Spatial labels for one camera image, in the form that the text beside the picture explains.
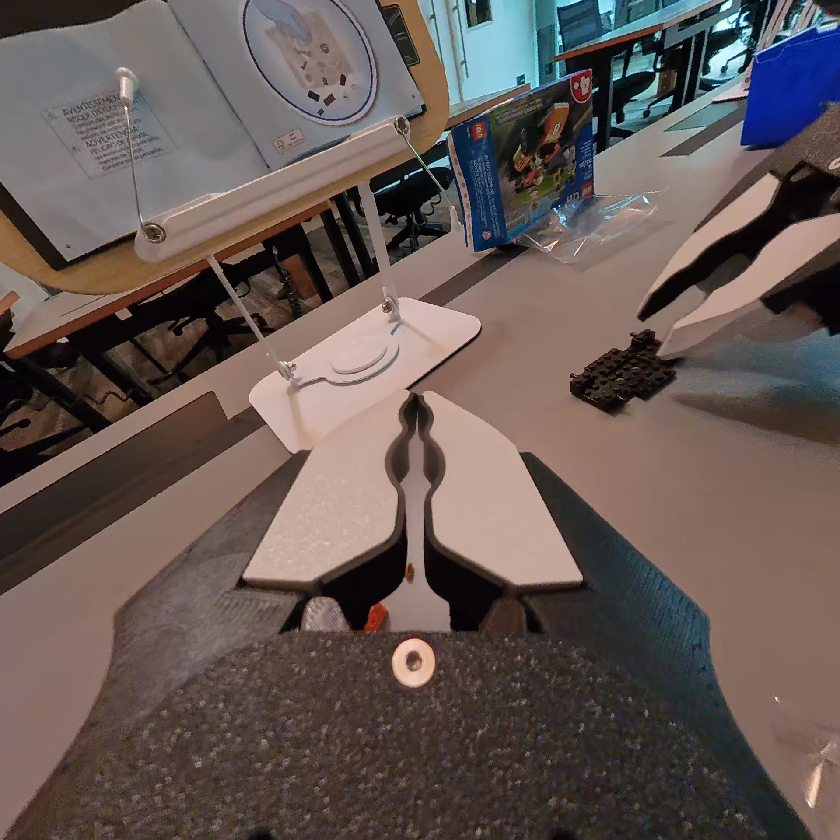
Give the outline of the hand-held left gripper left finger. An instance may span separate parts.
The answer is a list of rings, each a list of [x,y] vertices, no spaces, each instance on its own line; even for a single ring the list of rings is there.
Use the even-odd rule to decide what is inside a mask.
[[[411,393],[327,433],[305,458],[244,570],[244,583],[312,590],[390,549],[405,525]]]

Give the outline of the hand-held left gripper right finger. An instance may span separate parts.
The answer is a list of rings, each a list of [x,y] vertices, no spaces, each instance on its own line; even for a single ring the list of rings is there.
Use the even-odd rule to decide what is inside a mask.
[[[502,432],[427,391],[423,450],[434,551],[513,592],[583,584],[521,452]]]

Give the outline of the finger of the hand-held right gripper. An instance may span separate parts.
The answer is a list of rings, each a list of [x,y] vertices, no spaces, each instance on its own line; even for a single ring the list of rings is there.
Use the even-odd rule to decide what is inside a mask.
[[[676,321],[658,349],[684,358],[738,335],[793,341],[838,335],[838,214],[783,229],[728,283]]]
[[[787,177],[769,172],[710,216],[677,248],[640,303],[637,318],[660,312],[730,258],[755,258],[785,225],[788,186]]]

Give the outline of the clear bag of lego pieces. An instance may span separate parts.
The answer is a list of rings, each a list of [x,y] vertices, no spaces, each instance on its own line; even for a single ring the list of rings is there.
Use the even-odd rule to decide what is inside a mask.
[[[585,268],[661,228],[665,191],[595,195],[553,206],[530,224],[518,243],[565,266]]]

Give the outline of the white wire screen stand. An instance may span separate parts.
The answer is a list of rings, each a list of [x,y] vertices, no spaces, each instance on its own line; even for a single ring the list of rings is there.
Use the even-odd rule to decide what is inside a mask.
[[[233,297],[233,287],[209,246],[212,239],[270,213],[290,210],[292,204],[340,178],[350,178],[358,186],[365,214],[370,216],[375,200],[369,182],[362,180],[363,171],[402,149],[414,151],[410,122],[402,114],[390,114],[231,191],[201,196],[150,219],[139,215],[134,250],[144,262],[159,263],[198,249]],[[373,229],[371,235],[378,247],[382,300],[295,360],[282,360],[240,308],[274,365],[274,371],[254,385],[248,400],[292,454],[311,449],[344,421],[418,382],[480,332],[476,317],[399,298],[384,266],[382,231]]]

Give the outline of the blue lego set box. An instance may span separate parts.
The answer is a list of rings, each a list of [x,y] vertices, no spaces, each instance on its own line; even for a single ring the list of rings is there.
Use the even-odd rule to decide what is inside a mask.
[[[474,252],[509,245],[557,206],[594,194],[591,69],[463,121],[447,137]]]

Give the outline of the lego instruction booklet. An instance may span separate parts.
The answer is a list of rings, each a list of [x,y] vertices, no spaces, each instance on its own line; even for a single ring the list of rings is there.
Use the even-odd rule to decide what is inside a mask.
[[[138,2],[2,38],[4,212],[54,270],[425,109],[377,2]]]

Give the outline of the black lego chassis piece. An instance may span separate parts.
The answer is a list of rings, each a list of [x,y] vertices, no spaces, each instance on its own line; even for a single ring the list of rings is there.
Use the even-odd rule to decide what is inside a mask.
[[[611,349],[570,375],[570,393],[583,403],[615,415],[634,398],[647,400],[676,378],[676,366],[658,357],[662,342],[654,330],[632,333],[624,350]]]

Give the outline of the blue plastic bin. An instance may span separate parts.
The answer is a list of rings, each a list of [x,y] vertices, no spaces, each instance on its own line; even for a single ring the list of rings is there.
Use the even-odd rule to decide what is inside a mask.
[[[808,28],[760,51],[752,64],[740,144],[775,147],[839,99],[839,27]]]

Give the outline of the long wooden desk black legs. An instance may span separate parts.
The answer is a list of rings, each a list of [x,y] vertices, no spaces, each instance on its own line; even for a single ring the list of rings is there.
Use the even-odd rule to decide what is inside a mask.
[[[612,138],[613,58],[643,38],[664,34],[664,47],[681,46],[676,89],[670,111],[692,102],[698,93],[707,42],[713,27],[739,11],[740,2],[680,1],[595,38],[572,46],[563,41],[555,62],[582,59],[592,69],[595,91],[602,102],[593,106],[596,120],[595,151],[609,149]]]

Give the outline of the clear plastic scrap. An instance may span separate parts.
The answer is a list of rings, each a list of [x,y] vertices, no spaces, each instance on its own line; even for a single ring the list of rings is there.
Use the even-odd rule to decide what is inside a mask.
[[[797,783],[807,808],[827,815],[838,808],[838,727],[809,721],[778,695],[770,702],[774,739],[793,762]]]

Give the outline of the wooden desk black frame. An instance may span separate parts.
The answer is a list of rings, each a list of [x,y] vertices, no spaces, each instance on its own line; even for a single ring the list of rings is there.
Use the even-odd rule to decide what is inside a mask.
[[[322,302],[331,300],[333,293],[312,252],[312,247],[303,230],[302,223],[283,223],[280,231],[260,243],[261,250],[235,264],[222,262],[220,266],[226,279],[235,291],[239,286],[247,286],[261,270],[275,269],[280,285],[287,290],[287,300],[291,306],[291,316],[302,316],[303,310],[289,274],[283,268],[283,258],[299,257]],[[9,339],[2,339],[2,371],[16,376],[22,383],[41,392],[57,403],[65,412],[78,421],[78,425],[67,432],[54,435],[61,440],[88,428],[93,433],[102,430],[111,422],[101,415],[96,408],[84,402],[84,398],[60,384],[47,372],[47,364],[37,362],[36,353],[58,345],[66,340],[77,357],[84,358],[119,389],[117,396],[134,402],[138,406],[149,404],[153,396],[144,386],[122,373],[106,359],[105,353],[123,343],[133,343],[142,333],[163,323],[170,325],[173,333],[180,333],[183,328],[195,321],[206,325],[205,332],[184,360],[172,371],[168,371],[146,350],[143,356],[152,361],[163,376],[150,385],[159,384],[172,377],[180,382],[186,381],[185,367],[206,347],[212,347],[217,361],[223,359],[224,347],[228,339],[235,334],[249,334],[249,326],[243,317],[223,320],[218,315],[218,308],[235,301],[226,287],[217,283],[217,277],[209,268],[204,268],[192,278],[163,287],[161,280],[156,280],[141,289],[117,296],[110,296],[94,301],[85,297],[81,302],[87,308],[81,314],[70,313],[59,326],[40,330],[38,337],[22,339],[13,334]]]

